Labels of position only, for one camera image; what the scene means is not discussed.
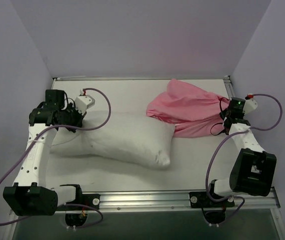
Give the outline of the pink rose-print pillowcase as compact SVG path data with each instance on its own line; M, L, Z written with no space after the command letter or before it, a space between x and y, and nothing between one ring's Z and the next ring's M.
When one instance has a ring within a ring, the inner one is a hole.
M175 126L177 138L217 135L224 130L221 111L229 99L177 79L169 81L166 91L152 100L146 115Z

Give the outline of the white pillow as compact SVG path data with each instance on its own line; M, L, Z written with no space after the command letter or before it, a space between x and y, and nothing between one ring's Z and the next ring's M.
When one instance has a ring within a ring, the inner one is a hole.
M165 169L175 126L133 113L93 111L82 122L83 130L58 130L51 154L60 157L96 155L150 169Z

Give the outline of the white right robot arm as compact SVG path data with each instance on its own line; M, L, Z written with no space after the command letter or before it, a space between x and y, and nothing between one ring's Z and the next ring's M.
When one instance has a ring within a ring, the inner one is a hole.
M204 200L209 206L217 206L241 194L266 197L270 193L277 158L261 147L253 134L255 127L244 118L258 107L255 97L255 94L248 94L244 99L232 97L228 107L220 111L226 138L214 151L206 171ZM229 139L233 140L238 150L230 175L210 183L210 168L218 151Z

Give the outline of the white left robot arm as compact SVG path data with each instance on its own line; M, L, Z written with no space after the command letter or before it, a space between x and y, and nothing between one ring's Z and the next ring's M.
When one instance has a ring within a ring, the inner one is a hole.
M3 198L17 216L52 216L63 204L72 210L83 205L80 185L46 187L46 171L53 140L59 129L75 133L95 100L81 94L71 102L63 90L47 89L45 100L29 114L27 153L13 185Z

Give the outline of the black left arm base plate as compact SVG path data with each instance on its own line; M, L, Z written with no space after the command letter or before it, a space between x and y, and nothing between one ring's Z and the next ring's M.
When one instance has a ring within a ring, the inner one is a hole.
M72 204L78 204L78 205L86 205L91 208L99 210L100 198L101 195L98 193L85 193L85 194L81 193L79 196L75 198L75 200L66 203L67 205L66 209L68 211L84 210L83 207L71 206Z

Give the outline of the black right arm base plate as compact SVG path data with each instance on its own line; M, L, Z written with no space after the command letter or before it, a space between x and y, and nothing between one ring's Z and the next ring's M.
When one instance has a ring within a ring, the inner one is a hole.
M213 208L232 208L235 206L235 202L224 200L220 202L212 201L205 191L191 191L188 193L190 207L193 209L213 209Z

